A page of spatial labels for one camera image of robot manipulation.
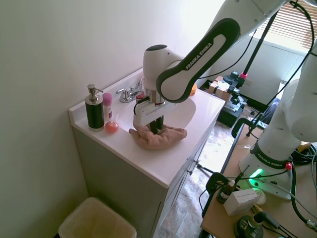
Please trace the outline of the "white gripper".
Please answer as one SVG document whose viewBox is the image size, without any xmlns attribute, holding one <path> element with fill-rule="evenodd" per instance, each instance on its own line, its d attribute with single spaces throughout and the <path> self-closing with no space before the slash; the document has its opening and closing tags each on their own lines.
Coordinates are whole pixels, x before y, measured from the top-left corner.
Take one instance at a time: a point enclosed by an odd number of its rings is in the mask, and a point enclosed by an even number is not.
<svg viewBox="0 0 317 238">
<path fill-rule="evenodd" d="M 150 126 L 153 134 L 158 133 L 158 129 L 162 130 L 164 116 L 174 110 L 177 104 L 170 102 L 163 102 L 156 105 L 150 101 L 138 102 L 134 107 L 133 126 L 145 127 Z"/>
</svg>

